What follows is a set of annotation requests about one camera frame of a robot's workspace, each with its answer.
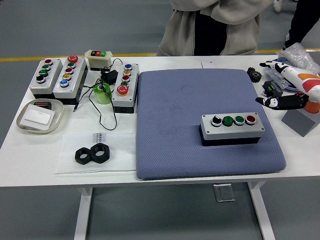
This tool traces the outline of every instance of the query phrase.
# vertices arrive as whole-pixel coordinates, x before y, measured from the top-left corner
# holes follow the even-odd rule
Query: black pants
[[[307,33],[320,18],[320,0],[299,0],[291,21],[289,40],[284,43],[286,48],[301,43]]]

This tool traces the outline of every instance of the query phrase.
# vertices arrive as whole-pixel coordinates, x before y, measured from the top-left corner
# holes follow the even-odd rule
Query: robotic hand
[[[262,98],[255,100],[274,110],[302,109],[307,102],[320,103],[320,77],[312,72],[278,61],[260,63],[261,67],[275,69],[290,84],[294,85],[301,94]]]

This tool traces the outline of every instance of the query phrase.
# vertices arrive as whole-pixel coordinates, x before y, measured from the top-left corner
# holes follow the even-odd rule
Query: gray block
[[[304,109],[288,110],[282,122],[304,137],[320,123],[320,113],[309,113]]]

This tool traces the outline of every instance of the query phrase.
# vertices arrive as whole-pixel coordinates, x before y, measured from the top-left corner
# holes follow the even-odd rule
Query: black gear
[[[252,72],[255,72],[255,71],[256,71],[256,70],[255,70],[254,67],[249,67],[249,68],[248,68],[248,71],[246,71],[246,73],[249,74],[249,73],[252,73]]]
[[[262,77],[261,73],[256,71],[256,70],[250,71],[248,73],[248,75],[249,75],[249,78],[251,79],[251,82],[253,82],[253,83],[258,83],[260,81],[261,77]]]

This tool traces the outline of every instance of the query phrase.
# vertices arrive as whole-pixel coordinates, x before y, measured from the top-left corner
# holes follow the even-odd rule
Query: table leg
[[[274,235],[274,231],[272,230],[266,206],[260,192],[260,187],[263,184],[265,184],[265,181],[248,182],[252,202],[254,205],[256,216],[259,221],[262,237],[264,240],[275,240],[276,238]]]
[[[85,240],[87,234],[90,204],[92,198],[92,187],[78,188],[81,193],[81,200],[76,221],[74,240]]]

